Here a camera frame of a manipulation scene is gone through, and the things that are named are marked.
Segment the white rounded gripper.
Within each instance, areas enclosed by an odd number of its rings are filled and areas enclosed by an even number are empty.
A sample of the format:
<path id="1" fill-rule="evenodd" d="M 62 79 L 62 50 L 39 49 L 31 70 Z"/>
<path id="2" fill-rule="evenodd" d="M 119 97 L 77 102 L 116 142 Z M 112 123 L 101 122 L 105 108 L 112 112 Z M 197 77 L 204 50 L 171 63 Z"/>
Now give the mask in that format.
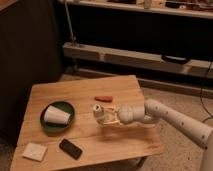
<path id="1" fill-rule="evenodd" d="M 121 125 L 122 124 L 130 124 L 133 122 L 141 122 L 145 116 L 145 108 L 143 106 L 116 106 L 109 105 L 105 106 L 105 109 L 111 110 L 113 112 L 118 112 L 118 119 L 107 120 L 103 119 L 103 125 Z"/>

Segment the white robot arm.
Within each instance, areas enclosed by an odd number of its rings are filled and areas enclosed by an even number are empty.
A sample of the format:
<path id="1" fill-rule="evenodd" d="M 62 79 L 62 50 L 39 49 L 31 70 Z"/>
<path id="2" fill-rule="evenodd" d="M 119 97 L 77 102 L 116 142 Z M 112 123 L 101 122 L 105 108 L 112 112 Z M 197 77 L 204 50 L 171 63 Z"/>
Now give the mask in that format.
<path id="1" fill-rule="evenodd" d="M 140 122 L 154 124 L 163 119 L 204 150 L 200 171 L 213 171 L 213 127 L 195 120 L 157 100 L 148 99 L 143 106 L 121 106 L 113 113 L 113 121 L 123 125 Z"/>

